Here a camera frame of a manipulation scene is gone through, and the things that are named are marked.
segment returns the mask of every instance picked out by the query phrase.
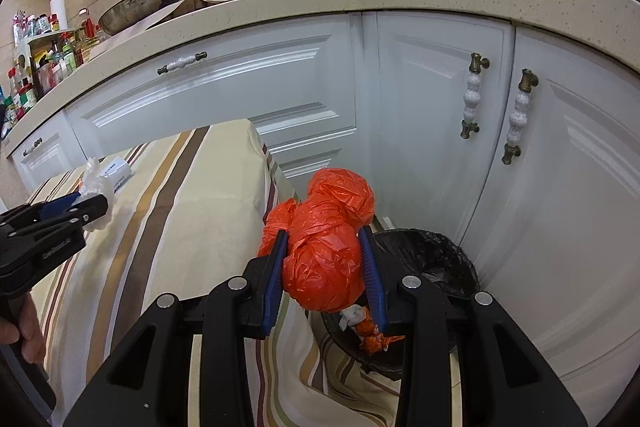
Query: paper towel roll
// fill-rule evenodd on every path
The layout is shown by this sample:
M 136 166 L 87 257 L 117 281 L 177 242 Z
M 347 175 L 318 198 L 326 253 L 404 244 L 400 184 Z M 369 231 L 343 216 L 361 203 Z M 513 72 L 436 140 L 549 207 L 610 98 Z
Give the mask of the paper towel roll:
M 60 23 L 61 30 L 68 30 L 69 24 L 66 21 L 66 8 L 65 0 L 51 0 L 49 3 L 51 13 L 55 13 L 58 16 L 58 22 Z

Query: speckled countertop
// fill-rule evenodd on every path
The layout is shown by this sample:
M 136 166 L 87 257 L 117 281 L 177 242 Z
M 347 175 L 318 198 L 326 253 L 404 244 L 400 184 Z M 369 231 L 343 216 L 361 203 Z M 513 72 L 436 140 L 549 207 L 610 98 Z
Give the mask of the speckled countertop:
M 420 9 L 503 18 L 544 28 L 610 55 L 640 73 L 640 3 L 635 0 L 234 0 L 151 28 L 91 60 L 40 100 L 4 140 L 10 154 L 38 126 L 88 90 L 186 42 L 286 17 Z

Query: cabinet handle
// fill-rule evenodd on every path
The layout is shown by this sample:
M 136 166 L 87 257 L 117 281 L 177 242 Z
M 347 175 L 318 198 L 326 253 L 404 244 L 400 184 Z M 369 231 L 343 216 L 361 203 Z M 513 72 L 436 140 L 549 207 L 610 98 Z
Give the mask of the cabinet handle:
M 35 142 L 33 142 L 33 147 L 29 147 L 26 151 L 22 152 L 22 156 L 27 157 L 30 155 L 38 145 L 42 143 L 42 138 L 38 138 Z
M 538 85 L 538 77 L 530 70 L 522 70 L 522 79 L 518 84 L 519 92 L 513 103 L 513 112 L 509 115 L 509 132 L 507 142 L 504 144 L 504 156 L 502 163 L 511 165 L 514 156 L 520 156 L 520 138 L 523 127 L 527 124 L 527 111 L 529 110 L 529 100 L 531 87 Z
M 188 64 L 193 64 L 203 58 L 207 58 L 207 52 L 200 52 L 195 55 L 189 55 L 188 57 L 178 58 L 175 62 L 169 62 L 166 66 L 162 66 L 162 68 L 158 70 L 158 74 L 168 73 L 169 71 L 177 70 L 178 68 L 182 69 Z
M 476 109 L 480 103 L 480 71 L 482 68 L 489 67 L 489 59 L 482 58 L 479 53 L 471 54 L 471 65 L 469 65 L 469 73 L 466 77 L 466 91 L 463 96 L 465 100 L 465 112 L 462 120 L 462 132 L 460 136 L 467 140 L 469 133 L 479 132 L 480 127 L 474 123 L 476 118 Z

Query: white cabinet door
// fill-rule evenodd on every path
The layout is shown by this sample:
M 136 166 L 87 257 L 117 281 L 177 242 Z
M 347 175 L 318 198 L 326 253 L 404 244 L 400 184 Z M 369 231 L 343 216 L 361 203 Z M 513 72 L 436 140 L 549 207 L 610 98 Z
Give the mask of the white cabinet door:
M 364 174 L 364 162 L 358 153 L 359 150 L 356 129 L 338 131 L 269 149 L 302 200 L 306 198 L 309 180 L 319 169 L 339 167 Z
M 521 156 L 503 164 L 522 69 Z M 462 248 L 595 425 L 640 363 L 640 80 L 519 28 L 500 144 Z
M 86 162 L 78 139 L 64 111 L 47 120 L 11 155 L 20 179 L 28 191 L 62 172 Z
M 376 211 L 396 227 L 462 239 L 489 171 L 511 76 L 513 27 L 450 14 L 380 13 Z M 471 53 L 480 73 L 479 132 L 462 139 Z
M 252 120 L 270 147 L 353 128 L 350 16 L 269 23 L 187 44 L 112 78 L 68 113 L 89 156 L 237 118 Z

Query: black garbage bag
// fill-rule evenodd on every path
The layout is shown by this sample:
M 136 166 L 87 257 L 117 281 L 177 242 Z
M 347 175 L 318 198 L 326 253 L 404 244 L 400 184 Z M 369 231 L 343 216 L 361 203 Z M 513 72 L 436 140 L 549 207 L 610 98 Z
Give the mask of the black garbage bag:
M 407 274 L 422 275 L 448 295 L 470 297 L 478 291 L 478 276 L 462 248 L 441 233 L 417 229 L 395 229 L 373 235 L 381 251 L 397 257 Z M 356 302 L 367 305 L 366 293 Z M 322 312 L 322 321 L 334 343 L 368 373 L 376 371 L 391 380 L 402 378 L 404 340 L 392 343 L 388 351 L 369 356 L 360 348 L 360 339 L 351 328 L 340 329 L 340 314 Z M 449 337 L 449 349 L 456 348 L 455 336 Z
M 395 229 L 374 234 L 378 248 L 397 257 L 407 273 L 423 275 L 438 289 L 456 297 L 477 292 L 478 275 L 462 248 L 441 233 Z

